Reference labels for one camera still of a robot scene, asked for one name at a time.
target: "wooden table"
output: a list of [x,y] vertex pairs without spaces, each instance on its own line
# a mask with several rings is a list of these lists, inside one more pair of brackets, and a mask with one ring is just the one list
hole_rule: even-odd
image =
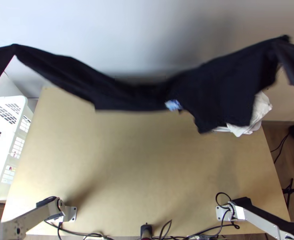
[[[200,135],[188,113],[96,113],[49,88],[39,99],[2,220],[59,196],[78,207],[77,220],[64,224],[69,230],[138,236],[148,222],[159,234],[172,219],[169,234],[186,236],[220,224],[214,199],[220,191],[247,196],[289,220],[262,129],[240,138]],[[222,234],[261,232],[240,225]],[[56,229],[41,223],[28,233],[56,235]]]

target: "clothing label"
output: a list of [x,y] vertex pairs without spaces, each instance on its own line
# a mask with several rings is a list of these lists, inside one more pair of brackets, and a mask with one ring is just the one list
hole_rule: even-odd
[[180,105],[180,103],[178,102],[178,100],[176,100],[176,99],[169,100],[169,101],[165,102],[165,105],[170,111],[183,109],[182,106]]

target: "floor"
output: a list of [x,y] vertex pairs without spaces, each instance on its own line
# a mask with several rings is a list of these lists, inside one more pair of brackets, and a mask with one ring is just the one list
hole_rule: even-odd
[[[266,135],[266,139],[270,150],[275,149],[280,144],[281,140],[288,133],[288,126],[291,124],[283,122],[263,122],[263,129]],[[272,153],[273,159],[278,155],[278,151]],[[286,188],[290,183],[290,179],[294,178],[294,140],[288,137],[286,140],[282,153],[278,158],[276,164],[276,170],[279,176],[279,181],[283,188]],[[294,222],[294,194],[292,194],[289,206],[289,215],[291,221]],[[246,234],[246,235],[229,235],[225,236],[232,240],[271,240],[271,236],[266,238],[265,234]],[[27,240],[55,240],[57,236],[33,236],[29,235],[26,237]],[[82,237],[77,236],[63,236],[63,240],[80,240]],[[136,240],[137,237],[121,237],[116,240]]]

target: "white laundry basket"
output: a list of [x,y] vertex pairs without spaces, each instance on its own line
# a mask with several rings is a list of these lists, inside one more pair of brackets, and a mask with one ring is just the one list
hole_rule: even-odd
[[6,200],[33,113],[24,96],[0,97],[0,200]]

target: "black cloth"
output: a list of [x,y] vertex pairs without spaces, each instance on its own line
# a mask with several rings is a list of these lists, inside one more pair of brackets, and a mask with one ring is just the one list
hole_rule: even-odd
[[273,38],[181,72],[166,82],[128,84],[67,56],[13,44],[0,48],[0,75],[14,55],[64,90],[95,105],[96,110],[158,111],[178,100],[195,118],[200,133],[230,123],[250,123],[255,94],[275,81],[278,66]]

